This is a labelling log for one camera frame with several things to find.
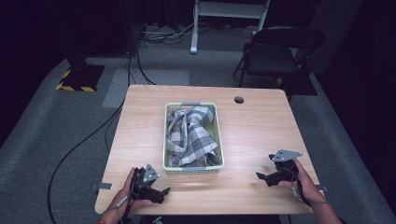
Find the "dark background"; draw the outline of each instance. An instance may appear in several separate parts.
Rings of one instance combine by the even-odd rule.
[[[43,20],[46,10],[43,2],[0,3],[1,145],[42,80],[65,58],[51,28],[53,21]],[[98,33],[64,1],[58,2],[82,55],[110,55],[128,47],[118,2],[70,0],[98,29],[117,40]],[[307,1],[274,2],[265,25],[307,26],[315,13]],[[396,170],[396,16],[392,12],[395,5],[394,1],[365,0],[326,73],[317,75],[393,212],[396,210],[396,202],[391,200],[394,198],[391,181]],[[144,1],[139,15],[148,24],[158,22],[176,27],[192,22],[192,6],[192,0],[149,0]]]

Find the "carpet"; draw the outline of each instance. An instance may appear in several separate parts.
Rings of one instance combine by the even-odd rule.
[[[182,70],[145,70],[146,77],[157,85],[189,86],[190,73]],[[138,70],[131,70],[130,84],[149,85]],[[102,107],[117,108],[125,98],[128,89],[128,72],[117,69]]]

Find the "wooden table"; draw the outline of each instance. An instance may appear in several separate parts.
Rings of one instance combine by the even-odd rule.
[[[235,96],[245,102],[237,104]],[[167,103],[212,102],[217,106],[224,153],[218,174],[167,175],[163,169],[164,114]],[[315,184],[318,178],[281,90],[143,86],[129,88],[108,158],[95,210],[106,210],[131,168],[150,163],[160,174],[154,189],[171,188],[162,204],[138,210],[145,215],[301,214],[312,210],[281,187],[267,187],[256,172],[272,174],[268,158],[279,149],[303,152],[299,158]]]

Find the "basket handle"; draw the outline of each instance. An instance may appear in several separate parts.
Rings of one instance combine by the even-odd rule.
[[[199,102],[182,102],[182,106],[192,106],[192,105],[201,105]]]
[[[205,171],[206,167],[182,167],[181,170],[182,171],[187,171],[187,172],[191,172],[191,171]]]

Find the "black device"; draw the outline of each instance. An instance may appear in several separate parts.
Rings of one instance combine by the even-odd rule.
[[[277,185],[281,180],[293,182],[297,179],[298,168],[292,159],[302,155],[303,153],[301,152],[280,149],[275,155],[269,155],[269,158],[276,166],[276,173],[264,175],[256,172],[256,175],[259,179],[265,180],[268,187]]]
[[[153,203],[163,203],[165,195],[168,194],[170,188],[159,191],[152,189],[151,185],[160,177],[150,164],[147,168],[134,168],[134,178],[131,182],[131,198],[133,200],[150,200]]]
[[[269,158],[272,160],[275,155],[269,155]],[[259,179],[265,180],[268,187],[275,186],[281,180],[287,180],[293,182],[296,180],[298,175],[298,169],[294,161],[275,161],[276,173],[270,175],[264,175],[256,172],[256,175]]]

